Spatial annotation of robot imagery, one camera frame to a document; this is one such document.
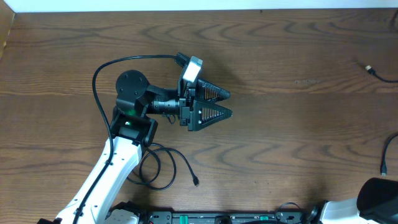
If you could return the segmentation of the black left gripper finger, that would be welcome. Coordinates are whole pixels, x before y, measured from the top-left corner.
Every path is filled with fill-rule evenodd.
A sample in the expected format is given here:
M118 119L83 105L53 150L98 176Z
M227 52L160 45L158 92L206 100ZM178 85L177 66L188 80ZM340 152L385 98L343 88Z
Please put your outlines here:
M194 100L190 111L188 130L199 131L212 124L232 117L233 112L223 106L207 101Z
M204 79L197 80L196 97L210 102L216 103L230 98L231 93L221 87L214 85Z

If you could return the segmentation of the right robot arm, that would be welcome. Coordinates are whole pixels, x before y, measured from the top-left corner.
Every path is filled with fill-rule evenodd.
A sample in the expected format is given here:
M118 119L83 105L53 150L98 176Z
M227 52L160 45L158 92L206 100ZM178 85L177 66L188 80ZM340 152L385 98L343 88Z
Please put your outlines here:
M355 198L327 201L305 221L321 224L397 224L397 181L371 178Z

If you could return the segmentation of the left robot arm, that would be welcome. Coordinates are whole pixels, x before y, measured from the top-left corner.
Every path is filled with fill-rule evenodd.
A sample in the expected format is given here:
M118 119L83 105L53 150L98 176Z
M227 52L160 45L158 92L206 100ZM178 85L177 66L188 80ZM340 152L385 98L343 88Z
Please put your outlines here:
M177 89L151 85L143 73L128 70L116 81L116 106L101 157L78 193L53 223L107 223L107 214L123 183L152 144L158 127L150 114L178 116L181 126L199 131L228 119L218 105L230 93L204 79L182 74Z

